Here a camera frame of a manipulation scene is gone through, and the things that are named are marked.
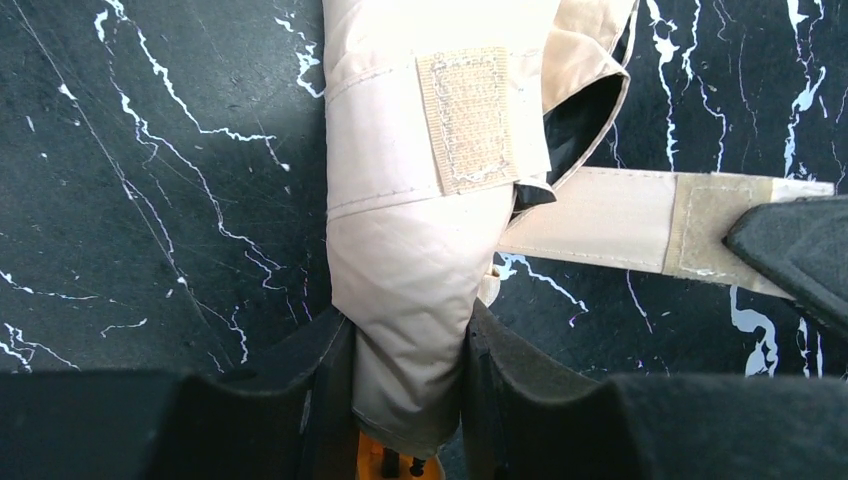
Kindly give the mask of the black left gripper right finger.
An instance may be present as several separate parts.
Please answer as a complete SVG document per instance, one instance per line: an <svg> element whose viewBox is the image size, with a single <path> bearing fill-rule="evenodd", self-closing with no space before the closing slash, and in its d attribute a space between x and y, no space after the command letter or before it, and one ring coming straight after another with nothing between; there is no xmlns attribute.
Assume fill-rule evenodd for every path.
<svg viewBox="0 0 848 480"><path fill-rule="evenodd" d="M843 479L837 379L621 374L597 382L504 326L468 324L461 413L473 479Z"/></svg>

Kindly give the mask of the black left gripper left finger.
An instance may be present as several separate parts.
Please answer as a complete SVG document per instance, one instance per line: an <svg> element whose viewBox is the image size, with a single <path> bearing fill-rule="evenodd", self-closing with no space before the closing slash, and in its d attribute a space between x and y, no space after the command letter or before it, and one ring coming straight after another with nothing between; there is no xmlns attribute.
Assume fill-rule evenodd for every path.
<svg viewBox="0 0 848 480"><path fill-rule="evenodd" d="M297 479L344 432L352 327L329 308L243 367L1 377L5 479Z"/></svg>

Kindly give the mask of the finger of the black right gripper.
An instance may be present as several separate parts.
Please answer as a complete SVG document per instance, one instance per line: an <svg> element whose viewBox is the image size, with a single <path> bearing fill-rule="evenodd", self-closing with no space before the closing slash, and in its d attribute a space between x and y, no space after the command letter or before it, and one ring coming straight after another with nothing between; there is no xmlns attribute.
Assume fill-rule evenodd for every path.
<svg viewBox="0 0 848 480"><path fill-rule="evenodd" d="M831 333L847 336L847 197L755 206L722 239Z"/></svg>

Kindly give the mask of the beige and black folding umbrella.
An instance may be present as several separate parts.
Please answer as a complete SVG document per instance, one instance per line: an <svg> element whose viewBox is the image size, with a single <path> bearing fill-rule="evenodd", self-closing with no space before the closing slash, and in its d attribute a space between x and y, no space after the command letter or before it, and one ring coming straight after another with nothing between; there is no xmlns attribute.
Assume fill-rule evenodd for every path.
<svg viewBox="0 0 848 480"><path fill-rule="evenodd" d="M352 409L369 447L440 479L466 329L496 252L783 297L723 234L830 183L590 167L630 77L635 1L327 1L327 257L356 326Z"/></svg>

